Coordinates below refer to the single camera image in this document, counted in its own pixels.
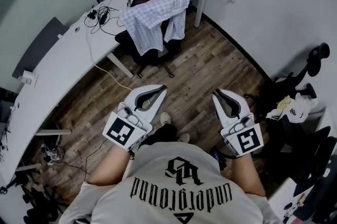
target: electronic device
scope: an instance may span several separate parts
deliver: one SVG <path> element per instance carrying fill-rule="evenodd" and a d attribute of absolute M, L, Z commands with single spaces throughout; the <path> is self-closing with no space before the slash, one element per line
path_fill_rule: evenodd
<path fill-rule="evenodd" d="M 118 111 L 112 112 L 102 135 L 126 151 L 145 140 L 152 131 L 156 116 L 167 93 L 165 85 L 146 85 L 130 92 Z"/>
<path fill-rule="evenodd" d="M 263 147 L 260 126 L 254 123 L 254 114 L 243 97 L 216 89 L 212 99 L 223 127 L 221 136 L 236 158 Z"/>

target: desk leg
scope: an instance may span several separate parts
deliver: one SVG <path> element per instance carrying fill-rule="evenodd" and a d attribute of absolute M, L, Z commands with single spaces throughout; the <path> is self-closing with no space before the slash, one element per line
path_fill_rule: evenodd
<path fill-rule="evenodd" d="M 107 58 L 109 58 L 112 63 L 114 63 L 121 71 L 123 71 L 129 78 L 133 77 L 133 74 L 125 67 L 125 65 L 122 64 L 121 61 L 118 60 L 118 58 L 113 54 L 109 53 L 107 55 Z"/>
<path fill-rule="evenodd" d="M 196 10 L 196 16 L 194 21 L 194 27 L 198 28 L 200 25 L 201 14 L 204 11 L 206 0 L 199 0 L 198 2 L 198 9 Z"/>
<path fill-rule="evenodd" d="M 50 136 L 50 135 L 69 135 L 72 131 L 70 129 L 43 129 L 35 134 L 35 136 Z"/>
<path fill-rule="evenodd" d="M 30 169 L 37 169 L 37 168 L 40 168 L 40 167 L 42 167 L 41 163 L 28 165 L 28 166 L 22 166 L 22 167 L 17 168 L 16 172 L 17 171 L 26 171 L 26 170 L 30 170 Z"/>

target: white desk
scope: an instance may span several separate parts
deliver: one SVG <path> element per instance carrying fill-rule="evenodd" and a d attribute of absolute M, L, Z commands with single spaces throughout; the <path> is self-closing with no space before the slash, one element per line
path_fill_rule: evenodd
<path fill-rule="evenodd" d="M 305 190 L 303 193 L 293 197 L 296 186 L 297 184 L 292 179 L 287 178 L 268 200 L 270 207 L 273 209 L 275 215 L 282 221 L 286 213 L 284 207 L 290 202 L 295 205 L 300 197 L 303 195 L 303 193 L 307 197 L 310 191 L 313 189 L 312 186 L 311 188 Z M 287 221 L 287 224 L 292 223 L 295 219 L 296 217 L 291 216 Z"/>
<path fill-rule="evenodd" d="M 107 5 L 109 2 L 110 0 L 106 0 L 102 3 Z M 112 0 L 110 7 L 125 9 L 126 3 L 127 0 Z M 196 27 L 200 23 L 204 3 L 205 0 L 199 0 Z M 85 15 L 73 24 L 44 56 L 34 70 L 37 76 L 36 84 L 25 84 L 15 101 L 16 109 L 10 122 L 11 133 L 7 135 L 8 151 L 2 151 L 3 162 L 0 162 L 0 173 L 6 184 L 11 181 L 23 153 L 45 119 L 69 90 L 93 67 L 87 40 L 95 63 L 107 56 L 128 76 L 132 76 L 111 53 L 118 46 L 114 36 L 101 30 L 90 34 L 91 29 L 83 24 L 84 17 Z M 117 34 L 125 28 L 118 27 L 116 19 L 113 19 L 104 26 L 104 30 Z"/>

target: shoe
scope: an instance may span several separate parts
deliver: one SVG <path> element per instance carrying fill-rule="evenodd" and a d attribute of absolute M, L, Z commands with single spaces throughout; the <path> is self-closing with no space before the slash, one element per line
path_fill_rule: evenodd
<path fill-rule="evenodd" d="M 167 112 L 162 112 L 160 115 L 160 123 L 163 125 L 171 124 L 171 117 Z"/>
<path fill-rule="evenodd" d="M 182 134 L 177 140 L 177 142 L 184 142 L 184 143 L 189 143 L 189 141 L 190 141 L 190 135 L 188 133 Z"/>

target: tangled wires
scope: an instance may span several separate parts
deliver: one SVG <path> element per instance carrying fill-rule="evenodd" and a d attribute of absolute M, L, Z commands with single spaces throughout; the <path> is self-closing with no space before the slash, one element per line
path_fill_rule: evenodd
<path fill-rule="evenodd" d="M 89 15 L 88 15 L 84 20 L 84 25 L 86 27 L 91 28 L 91 31 L 90 31 L 91 34 L 96 33 L 98 30 L 102 30 L 106 34 L 116 36 L 116 34 L 109 33 L 109 32 L 107 32 L 103 29 L 103 26 L 106 25 L 107 22 L 112 20 L 112 19 L 117 19 L 116 24 L 117 24 L 118 27 L 124 26 L 124 25 L 118 24 L 118 21 L 120 19 L 119 16 L 112 17 L 112 13 L 115 12 L 115 11 L 118 11 L 118 10 L 116 8 L 113 8 L 113 7 L 102 5 L 98 8 L 97 13 L 95 14 L 95 15 L 97 15 L 97 17 L 94 18 L 96 20 L 96 23 L 94 25 L 88 25 L 88 23 L 86 22 L 87 19 L 90 18 Z"/>

